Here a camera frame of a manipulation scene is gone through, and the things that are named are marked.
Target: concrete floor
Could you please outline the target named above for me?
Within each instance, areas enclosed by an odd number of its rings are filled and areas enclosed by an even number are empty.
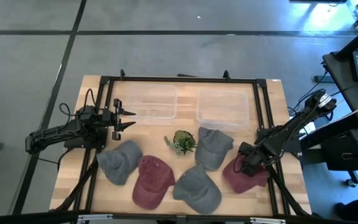
[[[71,30],[79,0],[0,0],[0,29]],[[267,1],[94,0],[85,7],[80,30],[275,30],[352,31],[349,5]],[[282,37],[220,35],[82,35],[68,61],[57,105],[74,107],[83,75],[175,76],[178,73],[221,77],[226,69],[236,78],[282,79],[289,106],[294,106],[322,75],[323,54],[339,50],[352,37]],[[24,139],[37,129],[55,81],[67,35],[0,35],[0,215],[7,214],[24,167]],[[329,93],[333,84],[321,84]],[[342,103],[346,113],[346,103]],[[50,126],[66,116],[54,109]],[[41,157],[56,161],[62,145]],[[57,175],[56,165],[40,161],[24,212],[48,209]],[[324,164],[305,166],[304,177],[312,210],[334,217],[337,202],[358,198],[358,187],[343,187],[348,176]]]

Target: succulent plant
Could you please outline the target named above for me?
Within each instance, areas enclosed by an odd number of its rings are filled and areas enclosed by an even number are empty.
[[[192,149],[196,147],[196,140],[193,135],[187,131],[176,131],[173,137],[173,142],[164,136],[165,143],[169,148],[175,150],[176,154],[186,155],[187,151],[194,152]]]

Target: maroon cap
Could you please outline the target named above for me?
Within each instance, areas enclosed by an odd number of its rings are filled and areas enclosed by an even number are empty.
[[[169,186],[175,185],[171,167],[154,156],[143,156],[137,162],[137,178],[132,199],[138,206],[146,209],[157,208]]]
[[[223,170],[223,177],[229,182],[235,193],[241,194],[247,190],[255,187],[256,185],[265,187],[269,172],[262,166],[258,167],[256,174],[253,177],[248,176],[243,172],[234,172],[241,170],[242,161],[245,159],[243,155],[238,155],[233,159]]]

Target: clear plastic bin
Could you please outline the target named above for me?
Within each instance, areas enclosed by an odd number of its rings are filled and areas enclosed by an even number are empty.
[[[177,89],[173,85],[132,84],[123,102],[131,118],[173,119],[177,115]]]
[[[200,90],[196,117],[205,128],[246,127],[249,123],[248,96],[234,91]]]

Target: wooden table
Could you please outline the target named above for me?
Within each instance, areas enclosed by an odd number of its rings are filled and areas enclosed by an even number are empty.
[[[85,100],[85,93],[87,89],[92,88],[94,93],[98,92],[100,76],[86,75],[80,88],[76,110],[81,108]],[[123,108],[125,108],[125,98],[128,87],[133,83],[145,82],[126,82],[116,81],[113,87],[113,98],[119,98],[123,101]],[[189,131],[194,134],[195,139],[198,139],[199,124],[196,120],[196,105],[199,90],[222,90],[222,91],[239,91],[247,94],[249,97],[249,125],[241,130],[233,132],[226,132],[234,138],[234,148],[230,150],[219,170],[208,171],[208,175],[212,178],[215,184],[220,188],[223,199],[215,210],[213,215],[227,215],[227,216],[271,216],[272,209],[269,199],[268,187],[256,186],[253,189],[244,192],[243,194],[236,194],[230,186],[224,181],[222,177],[222,170],[235,157],[237,149],[241,142],[254,142],[256,138],[256,129],[258,126],[257,113],[255,108],[254,92],[251,84],[246,83],[188,83],[188,82],[147,82],[147,84],[166,84],[175,85],[178,95],[177,116],[173,119],[173,125],[145,125],[135,124],[127,128],[121,133],[121,141],[111,140],[111,128],[109,129],[109,136],[104,150],[114,149],[125,140],[133,139],[143,151],[143,155],[153,155],[159,157],[171,166],[174,171],[176,180],[189,169],[195,165],[193,153],[188,153],[186,156],[178,156],[175,152],[168,148],[163,137],[172,137],[174,132],[178,129]],[[287,104],[285,102],[282,83],[280,80],[267,80],[268,93],[270,104],[272,108],[273,121],[275,125],[283,124],[289,120],[287,112]],[[261,96],[262,112],[265,126],[267,126],[267,115],[265,112],[264,99],[262,90],[259,90]],[[106,94],[102,98],[102,105],[105,101]],[[87,104],[92,105],[90,97]],[[123,118],[122,122],[132,121],[130,117]],[[50,208],[59,206],[65,197],[73,190],[77,184],[80,176],[81,164],[83,162],[84,149],[74,149],[69,152],[62,160],[60,171],[58,173],[55,190],[50,203]],[[285,183],[289,191],[293,194],[295,199],[307,212],[311,212],[308,196],[306,193],[305,183],[303,181],[302,169],[298,159],[291,154],[285,154],[282,158],[282,167],[285,177]],[[126,185],[117,186],[112,184],[101,169],[99,169],[94,189],[94,196],[92,201],[92,212],[106,212],[106,213],[152,213],[152,214],[188,214],[197,215],[184,201],[174,200],[172,195],[173,186],[171,186],[162,203],[155,210],[146,210],[138,207],[132,201],[132,191],[139,172],[136,169],[128,178]],[[275,186],[277,202],[280,213],[283,213],[282,201],[280,198],[280,191]],[[84,187],[83,196],[81,198],[80,208],[85,207],[86,194],[88,192],[88,184]]]

